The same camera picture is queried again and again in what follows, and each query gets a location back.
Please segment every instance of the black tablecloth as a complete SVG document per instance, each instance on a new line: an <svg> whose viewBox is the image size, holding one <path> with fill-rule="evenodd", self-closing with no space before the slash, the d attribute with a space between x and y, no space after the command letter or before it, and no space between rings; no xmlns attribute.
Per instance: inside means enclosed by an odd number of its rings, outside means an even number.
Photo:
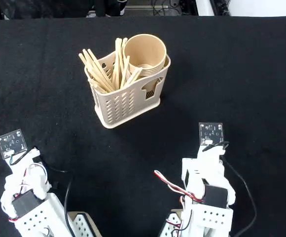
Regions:
<svg viewBox="0 0 286 237"><path fill-rule="evenodd" d="M172 65L161 104L105 129L77 54L102 57L116 37L159 36ZM103 18L0 22L0 135L21 128L50 165L73 169L69 210L83 210L104 237L157 236L178 195L181 158L195 157L198 122L224 123L226 158L246 179L258 218L243 236L286 236L286 18ZM10 170L0 158L0 196ZM60 181L64 197L68 177ZM232 233L253 216L241 181ZM18 236L0 209L0 237Z"/></svg>

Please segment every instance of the circuit board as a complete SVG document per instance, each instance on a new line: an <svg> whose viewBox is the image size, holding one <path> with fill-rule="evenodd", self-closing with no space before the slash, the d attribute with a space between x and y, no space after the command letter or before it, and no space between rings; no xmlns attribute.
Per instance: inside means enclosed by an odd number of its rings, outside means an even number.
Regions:
<svg viewBox="0 0 286 237"><path fill-rule="evenodd" d="M3 159L27 150L27 145L20 129L0 136L0 154Z"/></svg>
<svg viewBox="0 0 286 237"><path fill-rule="evenodd" d="M223 142L223 124L221 122L200 122L199 136L200 145L209 145Z"/></svg>

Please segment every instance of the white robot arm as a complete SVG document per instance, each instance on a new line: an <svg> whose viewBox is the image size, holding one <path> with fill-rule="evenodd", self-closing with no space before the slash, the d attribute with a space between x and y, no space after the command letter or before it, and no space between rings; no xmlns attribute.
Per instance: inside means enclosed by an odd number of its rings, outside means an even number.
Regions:
<svg viewBox="0 0 286 237"><path fill-rule="evenodd" d="M59 199L48 192L51 185L40 151L27 150L20 129L0 136L0 151L12 171L6 177L1 207L22 237L101 237L98 230L94 234L97 227L86 213L77 213L73 221L65 219Z"/></svg>
<svg viewBox="0 0 286 237"><path fill-rule="evenodd" d="M160 237L229 236L233 218L229 206L235 202L235 191L224 177L220 160L228 143L224 141L221 123L200 123L199 129L201 144L197 158L182 159L181 179L185 189L167 183L183 194L180 199L183 211L180 217L175 213L169 215Z"/></svg>

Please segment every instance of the utensil holder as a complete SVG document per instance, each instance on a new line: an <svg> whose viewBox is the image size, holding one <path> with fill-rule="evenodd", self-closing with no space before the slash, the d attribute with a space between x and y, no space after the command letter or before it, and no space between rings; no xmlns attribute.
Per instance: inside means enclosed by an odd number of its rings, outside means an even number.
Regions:
<svg viewBox="0 0 286 237"><path fill-rule="evenodd" d="M115 53L112 52L98 61L105 72L111 72L115 61ZM157 107L160 104L160 94L170 64L171 60L167 55L165 65L159 72L137 79L126 88L110 93L103 94L91 87L95 101L95 111L103 126L106 128L117 127ZM87 77L91 78L86 67L84 70ZM156 81L154 89L147 91L143 87L151 81Z"/></svg>

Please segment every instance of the stack of paper cups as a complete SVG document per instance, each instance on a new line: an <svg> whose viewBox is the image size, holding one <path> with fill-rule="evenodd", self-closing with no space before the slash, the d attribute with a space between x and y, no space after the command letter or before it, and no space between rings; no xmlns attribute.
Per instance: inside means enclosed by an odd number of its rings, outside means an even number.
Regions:
<svg viewBox="0 0 286 237"><path fill-rule="evenodd" d="M166 46L156 36L141 34L128 39L123 48L123 58L130 56L129 71L143 68L140 77L148 77L158 73L165 64ZM156 81L151 81L144 89L154 89Z"/></svg>

